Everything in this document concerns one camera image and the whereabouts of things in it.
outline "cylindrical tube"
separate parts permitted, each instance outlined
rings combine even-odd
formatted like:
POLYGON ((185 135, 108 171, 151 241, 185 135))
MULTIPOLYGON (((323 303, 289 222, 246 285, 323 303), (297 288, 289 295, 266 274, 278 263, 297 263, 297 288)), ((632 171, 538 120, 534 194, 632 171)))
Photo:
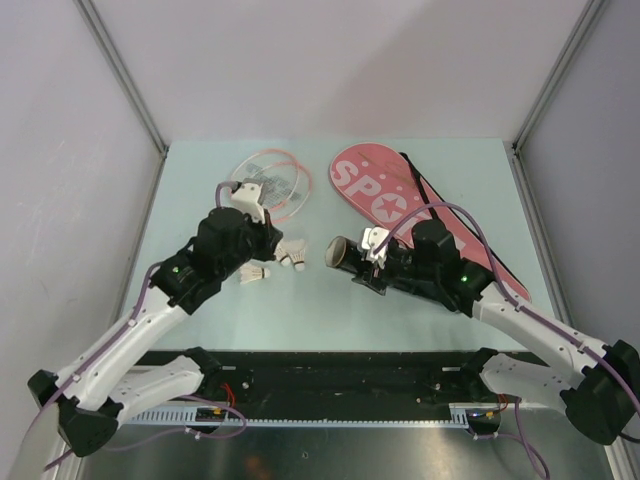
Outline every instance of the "cylindrical tube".
POLYGON ((345 237, 334 238, 324 256, 327 267, 343 270, 351 274, 358 274, 366 267, 362 259, 362 252, 358 250, 358 244, 345 237))

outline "light blue table surface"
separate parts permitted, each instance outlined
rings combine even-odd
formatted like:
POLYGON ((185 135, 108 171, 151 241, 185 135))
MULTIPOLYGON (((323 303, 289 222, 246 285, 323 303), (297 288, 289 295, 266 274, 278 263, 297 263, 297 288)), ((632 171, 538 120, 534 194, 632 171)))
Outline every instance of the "light blue table surface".
POLYGON ((445 199, 478 220, 492 248, 527 286, 537 306, 551 312, 549 296, 511 169, 498 139, 324 139, 175 142, 171 145, 125 308, 139 292, 148 265, 173 255, 195 234, 214 205, 217 183, 252 153, 278 147, 294 153, 313 175, 307 204, 279 227, 309 239, 307 269, 277 264, 271 278, 239 285, 237 277, 155 349, 193 346, 218 350, 445 351, 523 350, 501 332, 436 304, 389 290, 385 297, 353 284, 324 265, 337 235, 357 239, 364 217, 328 180, 333 158, 361 141, 384 143, 409 154, 445 199), (324 219, 331 218, 331 223, 324 219))

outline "white wall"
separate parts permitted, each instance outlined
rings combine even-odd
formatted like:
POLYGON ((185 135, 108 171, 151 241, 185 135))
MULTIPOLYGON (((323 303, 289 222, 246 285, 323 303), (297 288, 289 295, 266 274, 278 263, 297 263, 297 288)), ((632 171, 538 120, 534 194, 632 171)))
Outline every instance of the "white wall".
POLYGON ((639 18, 611 2, 524 149, 578 327, 637 349, 639 18))
POLYGON ((96 4, 169 140, 510 140, 586 0, 96 4))
POLYGON ((159 157, 71 0, 0 14, 0 478, 26 382, 112 321, 159 157))

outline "white shuttlecock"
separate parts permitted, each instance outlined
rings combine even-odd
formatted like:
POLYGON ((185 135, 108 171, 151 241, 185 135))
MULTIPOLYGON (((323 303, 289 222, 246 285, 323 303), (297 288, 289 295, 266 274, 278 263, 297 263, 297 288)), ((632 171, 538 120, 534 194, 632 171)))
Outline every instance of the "white shuttlecock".
POLYGON ((289 258, 289 253, 284 248, 285 242, 280 242, 276 245, 276 260, 280 262, 281 265, 287 266, 291 263, 291 258, 289 258))
POLYGON ((250 263, 245 263, 240 267, 240 284, 253 282, 255 280, 262 280, 263 278, 269 278, 271 272, 268 268, 258 267, 250 263))
POLYGON ((289 254, 289 258, 291 258, 291 263, 293 263, 293 268, 296 271, 301 272, 304 270, 304 256, 307 250, 307 244, 304 240, 294 240, 292 242, 285 243, 284 249, 289 254))

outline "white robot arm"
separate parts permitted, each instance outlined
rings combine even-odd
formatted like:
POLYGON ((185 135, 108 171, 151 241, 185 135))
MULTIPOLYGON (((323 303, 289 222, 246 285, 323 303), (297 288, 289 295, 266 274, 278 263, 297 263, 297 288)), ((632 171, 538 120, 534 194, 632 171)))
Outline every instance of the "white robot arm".
POLYGON ((200 348, 135 378, 123 377, 241 265, 275 258, 283 235, 261 206, 261 185, 236 185, 231 202, 235 208, 213 209, 185 247, 149 269, 133 310, 93 346, 58 372, 40 370, 29 380, 42 409, 58 404, 60 434, 77 456, 100 449, 132 416, 217 381, 220 365, 200 348))
MULTIPOLYGON (((459 209, 444 203, 422 208, 434 205, 459 209)), ((463 366, 471 375, 469 384, 480 381, 496 394, 549 406, 566 414, 593 441, 613 443, 640 411, 637 351, 621 340, 606 345, 539 311, 492 271, 462 258, 453 235, 440 220, 414 225, 414 248, 393 238, 401 225, 402 221, 392 231, 365 229, 359 242, 337 237, 327 250, 327 266, 351 273, 355 283, 381 295, 387 287, 395 288, 439 302, 506 333, 546 366, 481 349, 463 366)), ((495 260, 479 233, 495 271, 495 260)))

